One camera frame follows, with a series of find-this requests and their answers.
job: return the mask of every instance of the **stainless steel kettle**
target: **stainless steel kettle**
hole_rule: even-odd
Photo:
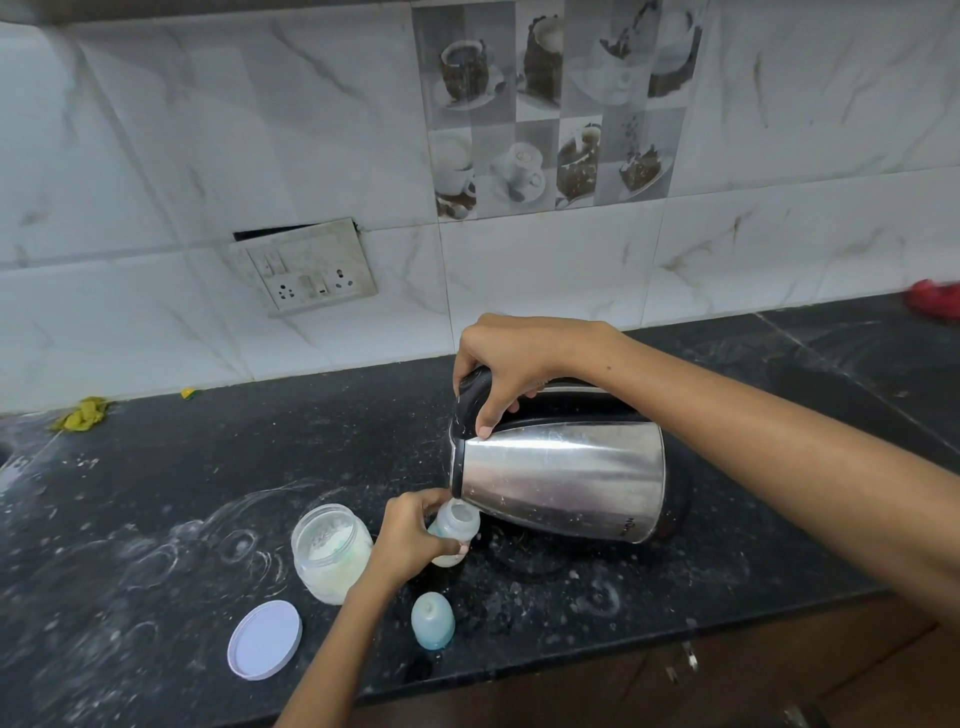
[[[675,530],[688,489],[670,477],[658,425],[597,387],[557,379],[521,397],[481,440],[474,428],[491,385],[486,367],[460,384],[449,428],[453,496],[565,536],[638,544]]]

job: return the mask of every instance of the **forearm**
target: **forearm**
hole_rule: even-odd
[[[276,728],[341,728],[347,724],[360,670],[393,594],[394,590],[372,578],[361,576],[353,585]]]
[[[611,330],[571,361],[864,570],[960,615],[960,477]],[[897,554],[891,569],[883,554]]]

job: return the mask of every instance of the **cabinet handle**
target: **cabinet handle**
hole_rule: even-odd
[[[693,645],[690,643],[681,643],[681,647],[684,649],[686,662],[690,665],[690,669],[694,672],[699,671],[700,663],[697,661],[697,656],[693,653]]]

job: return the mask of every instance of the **hand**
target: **hand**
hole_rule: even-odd
[[[446,488],[430,488],[390,498],[363,576],[375,579],[392,593],[438,556],[466,553],[467,546],[456,539],[429,534],[423,524],[425,516],[436,512],[448,500],[450,492]]]
[[[477,415],[477,435],[490,437],[505,411],[519,409],[520,395],[535,397],[550,379],[572,375],[585,340],[605,329],[615,330],[602,322],[493,313],[485,313],[465,328],[453,364],[454,393],[460,395],[461,380],[477,364],[490,367],[493,373],[490,396]]]

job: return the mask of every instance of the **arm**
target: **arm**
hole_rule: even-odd
[[[350,587],[320,651],[290,696],[275,728],[340,728],[347,724],[360,670],[384,610],[397,590],[433,559],[461,545],[426,532],[423,517],[450,498],[445,488],[387,501],[370,561]]]
[[[576,376],[672,432],[864,571],[960,625],[960,476],[754,387],[644,346],[606,324],[487,314],[464,331],[454,389],[493,371],[489,436],[516,397]]]

